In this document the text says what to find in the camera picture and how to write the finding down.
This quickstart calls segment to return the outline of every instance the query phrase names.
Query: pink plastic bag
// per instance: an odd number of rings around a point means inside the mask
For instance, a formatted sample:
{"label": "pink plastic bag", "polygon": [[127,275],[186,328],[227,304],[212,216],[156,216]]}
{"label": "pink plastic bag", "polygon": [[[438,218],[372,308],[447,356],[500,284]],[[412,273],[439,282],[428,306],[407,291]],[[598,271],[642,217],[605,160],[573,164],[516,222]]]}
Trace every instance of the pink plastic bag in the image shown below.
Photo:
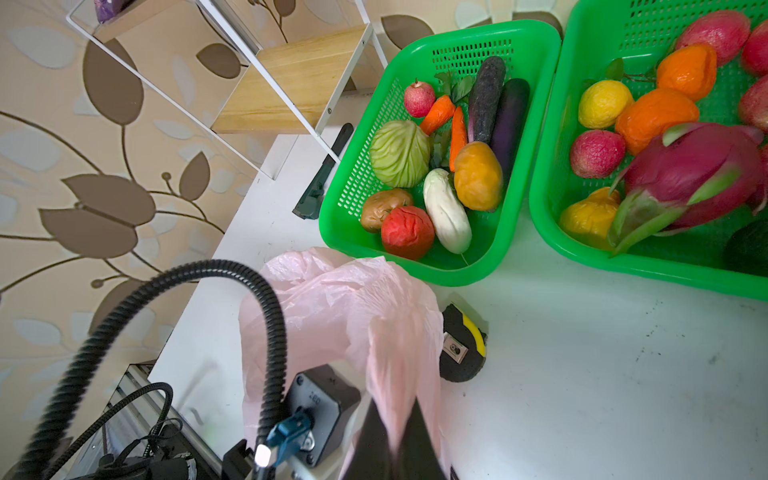
{"label": "pink plastic bag", "polygon": [[[435,454],[448,471],[439,430],[442,314],[435,294],[384,257],[350,257],[327,248],[287,252],[261,270],[277,293],[288,335],[286,384],[306,369],[346,359],[366,376],[395,451],[414,400]],[[245,438],[256,438],[266,368],[266,333],[259,303],[240,304]]]}

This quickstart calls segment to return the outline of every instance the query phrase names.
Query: white eggplant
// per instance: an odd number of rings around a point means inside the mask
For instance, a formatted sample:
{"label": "white eggplant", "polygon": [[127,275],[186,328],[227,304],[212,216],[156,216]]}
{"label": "white eggplant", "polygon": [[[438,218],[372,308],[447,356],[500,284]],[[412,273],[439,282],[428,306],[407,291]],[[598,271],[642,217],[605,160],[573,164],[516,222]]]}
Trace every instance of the white eggplant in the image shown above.
{"label": "white eggplant", "polygon": [[440,243],[451,253],[464,253],[472,242],[464,206],[451,188],[449,173],[436,168],[424,179],[424,204]]}

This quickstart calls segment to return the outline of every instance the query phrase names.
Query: purple package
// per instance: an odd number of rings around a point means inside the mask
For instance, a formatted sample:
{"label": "purple package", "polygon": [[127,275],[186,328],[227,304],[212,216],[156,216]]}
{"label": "purple package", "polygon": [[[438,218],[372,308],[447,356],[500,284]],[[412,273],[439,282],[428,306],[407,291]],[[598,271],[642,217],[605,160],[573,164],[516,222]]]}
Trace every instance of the purple package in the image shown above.
{"label": "purple package", "polygon": [[130,0],[94,0],[96,5],[96,19],[99,23],[104,23],[118,16],[123,8],[130,3]]}

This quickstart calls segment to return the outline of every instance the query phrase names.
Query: cabbage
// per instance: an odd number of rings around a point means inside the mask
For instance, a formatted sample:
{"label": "cabbage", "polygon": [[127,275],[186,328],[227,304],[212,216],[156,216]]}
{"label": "cabbage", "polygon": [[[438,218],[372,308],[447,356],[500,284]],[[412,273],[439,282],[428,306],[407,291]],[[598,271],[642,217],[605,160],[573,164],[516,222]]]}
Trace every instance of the cabbage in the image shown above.
{"label": "cabbage", "polygon": [[410,120],[390,121],[371,142],[373,173],[388,187],[415,187],[429,171],[429,137]]}

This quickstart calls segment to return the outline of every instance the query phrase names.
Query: brown potato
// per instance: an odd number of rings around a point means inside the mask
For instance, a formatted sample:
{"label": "brown potato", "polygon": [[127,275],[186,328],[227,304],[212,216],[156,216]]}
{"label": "brown potato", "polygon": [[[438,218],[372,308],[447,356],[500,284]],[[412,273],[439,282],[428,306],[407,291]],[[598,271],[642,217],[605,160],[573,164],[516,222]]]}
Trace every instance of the brown potato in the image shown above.
{"label": "brown potato", "polygon": [[380,191],[368,197],[368,200],[362,205],[362,215],[360,224],[366,232],[378,233],[382,229],[384,219],[389,216],[389,212],[397,207],[409,207],[413,205],[413,197],[407,190],[402,188],[393,188],[392,190]]}

